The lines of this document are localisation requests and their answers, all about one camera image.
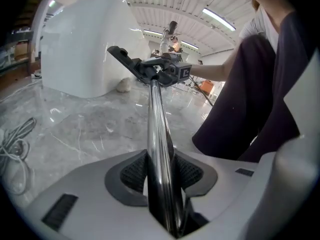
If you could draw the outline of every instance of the black cable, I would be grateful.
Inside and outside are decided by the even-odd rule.
[[[191,78],[191,76],[189,76],[189,79],[194,83],[194,85],[200,90],[200,92],[202,92],[203,96],[206,98],[206,100],[210,103],[210,105],[213,107],[214,105],[212,104],[212,102],[209,100],[209,98],[207,97],[207,95],[204,93],[203,90],[200,89],[199,85]]]

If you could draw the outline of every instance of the metal pole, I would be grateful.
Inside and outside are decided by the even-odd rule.
[[[175,178],[175,152],[157,80],[151,80],[148,109],[148,203],[153,216],[178,237],[183,201]]]

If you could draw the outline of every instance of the person's leg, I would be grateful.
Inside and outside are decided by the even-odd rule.
[[[289,14],[280,26],[271,113],[262,131],[239,160],[258,162],[263,154],[276,151],[284,142],[300,134],[284,97],[305,70],[314,49],[297,14]]]
[[[261,36],[242,41],[218,99],[192,137],[202,153],[235,160],[249,147],[272,108],[275,57]]]

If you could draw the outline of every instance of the floor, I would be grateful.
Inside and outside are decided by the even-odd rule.
[[[96,98],[79,98],[26,78],[0,93],[0,129],[12,130],[30,117],[37,121],[25,137],[30,144],[27,190],[12,196],[21,208],[71,170],[112,156],[147,147],[149,88],[133,81],[128,93],[111,91]],[[206,99],[183,84],[162,90],[174,146],[199,152],[191,137],[211,110]],[[11,184],[19,186],[15,170]]]

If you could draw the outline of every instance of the white curved panel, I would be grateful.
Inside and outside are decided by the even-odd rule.
[[[81,98],[106,94],[132,74],[111,56],[110,46],[131,58],[150,55],[148,41],[125,0],[78,0],[43,30],[43,85]]]

